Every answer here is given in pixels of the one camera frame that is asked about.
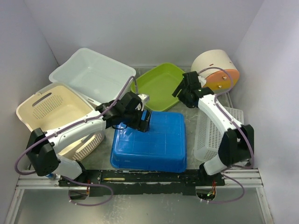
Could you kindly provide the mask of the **green plastic tray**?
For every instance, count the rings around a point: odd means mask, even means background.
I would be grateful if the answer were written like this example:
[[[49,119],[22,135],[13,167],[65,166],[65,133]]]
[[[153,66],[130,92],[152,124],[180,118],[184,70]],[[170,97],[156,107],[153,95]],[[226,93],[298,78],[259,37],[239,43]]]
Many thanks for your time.
[[[172,94],[183,79],[184,71],[171,63],[158,65],[136,79],[138,92],[149,95],[146,107],[152,111],[166,111],[178,99]]]

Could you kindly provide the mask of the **blue plastic tub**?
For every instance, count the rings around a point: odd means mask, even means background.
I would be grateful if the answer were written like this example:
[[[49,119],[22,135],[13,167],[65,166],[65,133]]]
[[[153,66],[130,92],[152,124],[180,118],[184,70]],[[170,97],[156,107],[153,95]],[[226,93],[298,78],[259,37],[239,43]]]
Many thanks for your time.
[[[145,133],[119,124],[110,163],[116,169],[182,173],[186,170],[185,119],[179,112],[152,112]]]

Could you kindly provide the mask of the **white perforated plastic basket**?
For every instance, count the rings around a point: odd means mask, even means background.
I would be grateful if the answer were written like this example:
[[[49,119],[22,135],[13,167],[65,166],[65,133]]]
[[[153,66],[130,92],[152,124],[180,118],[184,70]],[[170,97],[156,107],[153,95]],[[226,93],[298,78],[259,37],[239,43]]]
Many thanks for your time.
[[[197,118],[194,157],[202,162],[214,158],[228,129],[235,130],[236,127],[218,108],[215,115],[207,115],[200,110]]]

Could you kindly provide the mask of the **cream perforated laundry basket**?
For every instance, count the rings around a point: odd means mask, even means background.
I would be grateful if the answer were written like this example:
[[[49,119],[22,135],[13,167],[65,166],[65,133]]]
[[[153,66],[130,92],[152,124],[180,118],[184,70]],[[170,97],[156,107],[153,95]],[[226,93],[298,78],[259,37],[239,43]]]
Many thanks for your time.
[[[44,131],[64,126],[91,112],[94,108],[73,89],[62,83],[52,83],[21,103],[16,114],[26,127]],[[73,142],[58,154],[71,160],[83,160],[104,139],[100,131]]]

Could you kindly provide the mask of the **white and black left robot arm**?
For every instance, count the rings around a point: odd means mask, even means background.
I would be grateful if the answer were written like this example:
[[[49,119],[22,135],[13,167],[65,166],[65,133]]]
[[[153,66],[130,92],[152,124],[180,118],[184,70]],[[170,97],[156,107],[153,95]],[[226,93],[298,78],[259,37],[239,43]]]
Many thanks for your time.
[[[145,110],[150,97],[146,94],[127,92],[121,99],[102,103],[84,117],[65,126],[31,132],[26,153],[38,176],[58,174],[70,178],[76,186],[87,181],[87,174],[79,161],[67,159],[59,153],[79,139],[124,124],[140,132],[150,126],[151,112]]]

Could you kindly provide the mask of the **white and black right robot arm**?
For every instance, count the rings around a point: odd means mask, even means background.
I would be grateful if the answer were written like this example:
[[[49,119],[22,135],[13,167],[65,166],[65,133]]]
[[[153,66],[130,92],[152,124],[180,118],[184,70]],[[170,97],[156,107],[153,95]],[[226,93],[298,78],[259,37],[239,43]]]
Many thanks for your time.
[[[249,168],[254,166],[253,127],[238,122],[221,105],[217,95],[209,87],[202,87],[198,72],[184,73],[172,96],[177,97],[188,108],[199,108],[215,124],[222,136],[216,155],[203,163],[203,171],[198,174],[202,185],[209,185],[214,181],[214,174],[246,159],[250,159]]]

